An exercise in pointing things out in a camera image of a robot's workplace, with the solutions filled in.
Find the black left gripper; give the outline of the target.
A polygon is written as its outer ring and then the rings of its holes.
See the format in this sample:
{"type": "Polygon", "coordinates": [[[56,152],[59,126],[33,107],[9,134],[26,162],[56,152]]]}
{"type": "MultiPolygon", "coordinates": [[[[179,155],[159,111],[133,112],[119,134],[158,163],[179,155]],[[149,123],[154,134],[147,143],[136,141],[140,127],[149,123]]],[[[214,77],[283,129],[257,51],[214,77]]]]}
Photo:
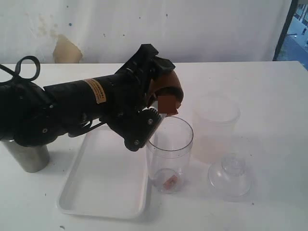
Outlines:
{"type": "Polygon", "coordinates": [[[140,46],[141,57],[132,57],[113,76],[108,97],[112,101],[112,112],[105,119],[108,125],[154,125],[156,112],[149,109],[147,96],[150,83],[156,75],[168,74],[175,65],[158,57],[152,44],[140,46]]]}

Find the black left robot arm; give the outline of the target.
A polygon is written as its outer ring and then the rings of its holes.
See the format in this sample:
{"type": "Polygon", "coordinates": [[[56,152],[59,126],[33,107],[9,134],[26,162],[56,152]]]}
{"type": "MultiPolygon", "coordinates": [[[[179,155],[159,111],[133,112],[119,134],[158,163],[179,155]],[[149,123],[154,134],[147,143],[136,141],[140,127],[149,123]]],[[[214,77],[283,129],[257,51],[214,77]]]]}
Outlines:
{"type": "Polygon", "coordinates": [[[124,139],[127,149],[142,148],[162,121],[151,108],[151,82],[174,75],[174,64],[158,56],[151,44],[137,52],[114,74],[39,87],[40,62],[31,78],[20,75],[21,62],[2,71],[11,78],[0,84],[0,139],[24,147],[49,144],[67,134],[77,137],[107,125],[124,139]]]}

